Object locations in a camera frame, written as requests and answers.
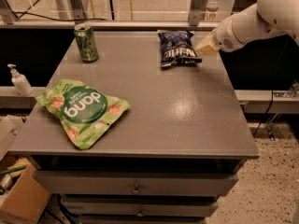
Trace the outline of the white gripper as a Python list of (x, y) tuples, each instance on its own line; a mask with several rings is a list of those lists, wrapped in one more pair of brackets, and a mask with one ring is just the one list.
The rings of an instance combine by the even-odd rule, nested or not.
[(232, 52), (243, 48), (245, 44), (235, 36), (233, 20), (233, 16), (223, 20), (206, 36), (206, 39), (201, 40), (195, 46), (196, 52), (201, 56), (212, 56), (216, 55), (220, 49)]

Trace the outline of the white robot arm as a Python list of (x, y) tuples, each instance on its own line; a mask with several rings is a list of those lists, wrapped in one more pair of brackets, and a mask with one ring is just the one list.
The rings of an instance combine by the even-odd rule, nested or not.
[(299, 45), (299, 0), (257, 0), (223, 20), (195, 47), (199, 55), (232, 52), (255, 40), (288, 35)]

